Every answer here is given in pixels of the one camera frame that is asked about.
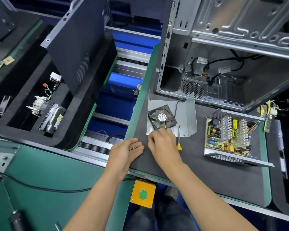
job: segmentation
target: black work mat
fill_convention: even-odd
[[[26,12],[6,11],[16,28],[8,34],[0,43],[0,61],[16,47],[28,31],[39,21],[36,14]]]
[[[149,87],[150,99],[174,100],[159,94],[152,94],[152,80]],[[259,206],[267,206],[264,197],[262,167],[248,167],[203,156],[205,119],[215,110],[214,108],[196,105],[198,131],[189,138],[180,138],[182,161],[214,192]],[[158,166],[148,148],[148,136],[146,135],[147,115],[148,94],[134,133],[134,137],[137,137],[143,143],[145,150],[131,164],[131,168],[167,179],[167,176]],[[253,146],[253,155],[260,158],[258,131],[253,133],[251,145]]]

